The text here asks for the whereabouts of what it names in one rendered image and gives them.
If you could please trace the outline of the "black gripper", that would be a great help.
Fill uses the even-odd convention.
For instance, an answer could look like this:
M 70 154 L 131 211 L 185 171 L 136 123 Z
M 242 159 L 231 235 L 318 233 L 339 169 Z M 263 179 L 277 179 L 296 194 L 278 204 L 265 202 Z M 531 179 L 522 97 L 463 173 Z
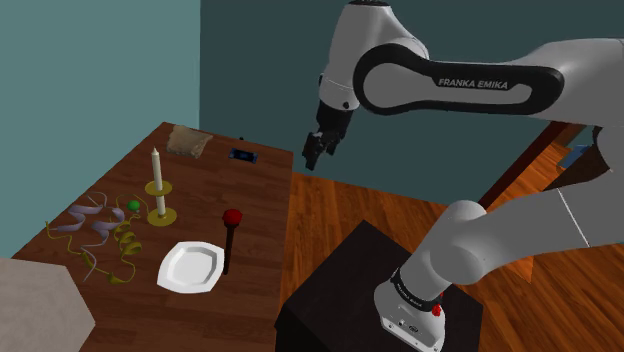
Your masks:
M 319 132 L 310 132 L 307 135 L 302 151 L 305 167 L 308 170 L 315 169 L 318 158 L 324 151 L 329 155 L 334 155 L 342 140 L 341 135 L 346 134 L 352 115 L 352 110 L 335 109 L 322 100 L 319 101 L 316 114 Z

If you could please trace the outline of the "dark blue phone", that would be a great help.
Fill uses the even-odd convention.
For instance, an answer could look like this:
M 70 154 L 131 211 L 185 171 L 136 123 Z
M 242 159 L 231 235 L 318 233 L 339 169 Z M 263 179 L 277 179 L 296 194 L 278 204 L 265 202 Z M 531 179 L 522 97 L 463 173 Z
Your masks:
M 237 159 L 255 164 L 258 158 L 258 154 L 256 152 L 249 152 L 237 148 L 232 148 L 228 157 L 230 159 Z

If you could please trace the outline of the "brown wooden table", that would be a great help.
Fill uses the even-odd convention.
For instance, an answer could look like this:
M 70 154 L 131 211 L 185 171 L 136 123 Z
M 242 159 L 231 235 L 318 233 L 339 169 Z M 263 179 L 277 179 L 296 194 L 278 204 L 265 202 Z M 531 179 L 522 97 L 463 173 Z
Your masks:
M 280 306 L 293 155 L 248 141 L 215 136 L 199 159 L 166 151 L 170 124 L 157 127 L 93 185 L 111 202 L 142 195 L 152 178 L 151 151 L 160 153 L 162 174 L 172 186 L 166 203 L 177 214 L 167 227 L 144 218 L 133 231 L 143 249 L 129 257 L 137 268 L 126 284 L 111 285 L 66 251 L 66 239 L 37 234 L 18 252 L 24 260 L 65 266 L 88 306 L 95 327 L 80 352 L 274 352 L 274 322 Z M 256 152 L 255 164 L 230 159 L 232 148 Z M 222 220 L 228 209 L 242 214 L 229 273 L 204 294 L 178 294 L 157 285 L 159 266 L 181 241 L 226 245 Z M 99 243 L 89 227 L 73 235 L 72 248 Z M 114 241 L 91 248 L 98 266 L 128 279 Z

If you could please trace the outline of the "tan folded cloth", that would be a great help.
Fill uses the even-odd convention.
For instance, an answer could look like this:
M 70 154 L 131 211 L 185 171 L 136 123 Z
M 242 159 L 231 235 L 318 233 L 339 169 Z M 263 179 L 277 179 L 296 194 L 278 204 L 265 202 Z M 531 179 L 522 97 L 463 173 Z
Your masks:
M 174 125 L 168 137 L 166 150 L 176 155 L 199 159 L 204 147 L 212 139 L 211 134 L 183 125 Z

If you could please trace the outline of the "red-headed black stick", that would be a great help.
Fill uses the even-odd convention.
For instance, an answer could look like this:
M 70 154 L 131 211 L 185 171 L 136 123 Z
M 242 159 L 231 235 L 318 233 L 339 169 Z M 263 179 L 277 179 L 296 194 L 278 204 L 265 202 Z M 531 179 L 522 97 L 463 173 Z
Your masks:
M 229 273 L 235 229 L 239 226 L 242 217 L 243 214 L 238 209 L 228 209 L 223 213 L 222 216 L 224 226 L 226 227 L 226 247 L 224 249 L 223 267 L 224 275 L 227 275 Z

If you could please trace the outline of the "black robot stand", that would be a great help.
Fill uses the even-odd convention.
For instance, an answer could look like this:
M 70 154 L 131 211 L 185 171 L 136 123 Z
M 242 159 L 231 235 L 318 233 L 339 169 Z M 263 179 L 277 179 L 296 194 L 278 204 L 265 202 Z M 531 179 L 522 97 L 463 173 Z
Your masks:
M 284 303 L 275 352 L 417 352 L 382 328 L 373 299 L 408 257 L 361 222 Z

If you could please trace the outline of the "white candle with gold holder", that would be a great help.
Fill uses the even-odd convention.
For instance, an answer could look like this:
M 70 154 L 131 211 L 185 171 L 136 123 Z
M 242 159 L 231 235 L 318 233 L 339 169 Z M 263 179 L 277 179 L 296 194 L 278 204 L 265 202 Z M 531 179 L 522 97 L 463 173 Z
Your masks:
M 151 164 L 153 180 L 145 185 L 144 190 L 155 198 L 156 209 L 148 213 L 147 220 L 149 224 L 156 227 L 169 226 L 177 219 L 176 211 L 167 207 L 165 201 L 165 196 L 173 190 L 173 186 L 162 177 L 160 153 L 156 148 L 151 151 Z

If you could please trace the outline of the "white plate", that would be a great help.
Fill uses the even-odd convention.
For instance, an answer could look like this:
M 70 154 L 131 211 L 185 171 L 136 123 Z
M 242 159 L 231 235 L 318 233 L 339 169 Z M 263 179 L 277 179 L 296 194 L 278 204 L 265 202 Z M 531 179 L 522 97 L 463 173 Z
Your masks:
M 224 269 L 224 249 L 208 242 L 178 242 L 161 262 L 157 285 L 180 294 L 210 292 Z

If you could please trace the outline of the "dark brown wooden furniture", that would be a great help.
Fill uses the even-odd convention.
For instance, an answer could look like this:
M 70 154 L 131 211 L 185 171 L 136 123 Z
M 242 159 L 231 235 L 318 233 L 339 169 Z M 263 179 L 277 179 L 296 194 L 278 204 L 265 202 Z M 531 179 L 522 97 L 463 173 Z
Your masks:
M 481 197 L 478 203 L 483 208 L 491 206 L 521 173 L 524 172 L 549 145 L 559 138 L 560 134 L 572 127 L 579 127 L 579 124 L 551 122 Z M 601 127 L 593 128 L 592 138 L 594 144 L 578 157 L 561 175 L 552 181 L 546 187 L 546 190 L 554 189 L 556 186 L 566 186 L 590 181 L 609 170 L 597 146 L 597 137 L 601 130 Z

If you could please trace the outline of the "yellow ribbon curl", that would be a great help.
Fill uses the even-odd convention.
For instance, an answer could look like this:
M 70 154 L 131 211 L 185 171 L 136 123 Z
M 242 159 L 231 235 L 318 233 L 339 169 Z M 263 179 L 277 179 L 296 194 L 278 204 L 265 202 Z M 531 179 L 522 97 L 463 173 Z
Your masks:
M 140 203 L 140 208 L 137 212 L 133 212 L 127 209 L 127 203 L 131 200 L 137 200 Z M 131 230 L 131 225 L 132 225 L 133 220 L 138 220 L 141 218 L 141 215 L 140 215 L 141 208 L 145 207 L 145 209 L 148 210 L 149 207 L 147 203 L 136 194 L 129 194 L 129 195 L 121 194 L 117 196 L 115 198 L 114 203 L 110 205 L 118 206 L 120 209 L 124 211 L 125 221 L 110 233 L 110 236 L 104 245 L 108 243 L 110 238 L 113 238 L 116 244 L 116 247 L 119 251 L 119 256 L 118 256 L 119 261 L 122 264 L 128 265 L 132 269 L 132 272 L 128 279 L 119 278 L 112 271 L 103 270 L 102 268 L 98 266 L 98 260 L 96 256 L 92 253 L 91 248 L 98 248 L 104 245 L 97 246 L 97 247 L 87 247 L 87 244 L 83 244 L 83 245 L 80 245 L 77 249 L 73 249 L 72 248 L 72 242 L 73 242 L 72 234 L 74 232 L 56 231 L 55 227 L 51 227 L 48 221 L 45 222 L 46 236 L 51 240 L 66 239 L 66 251 L 69 254 L 73 254 L 75 256 L 80 257 L 83 260 L 86 267 L 89 269 L 89 271 L 83 278 L 83 282 L 89 279 L 94 272 L 102 273 L 106 277 L 106 281 L 111 285 L 129 283 L 132 281 L 132 279 L 136 275 L 136 272 L 137 272 L 136 265 L 130 262 L 128 260 L 128 257 L 140 253 L 143 249 L 143 246 L 137 240 L 136 234 Z M 109 216 L 109 220 L 114 220 L 114 216 L 112 215 L 112 212 L 111 212 L 111 215 Z

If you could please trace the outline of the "lilac ribbon curl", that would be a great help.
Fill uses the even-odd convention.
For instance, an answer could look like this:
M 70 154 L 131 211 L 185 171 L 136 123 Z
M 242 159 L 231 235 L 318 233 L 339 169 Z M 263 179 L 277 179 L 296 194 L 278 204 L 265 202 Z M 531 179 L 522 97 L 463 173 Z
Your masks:
M 118 206 L 111 206 L 108 202 L 107 195 L 103 192 L 88 191 L 86 197 L 93 203 L 93 206 L 85 206 L 77 203 L 72 204 L 68 208 L 67 213 L 73 217 L 76 222 L 69 225 L 59 225 L 55 227 L 55 230 L 60 232 L 76 232 L 84 225 L 88 215 L 98 215 L 102 211 L 108 209 L 112 212 L 114 220 L 97 220 L 91 224 L 91 228 L 100 236 L 101 242 L 97 244 L 87 244 L 87 247 L 102 246 L 107 242 L 110 233 L 125 221 L 125 213 Z

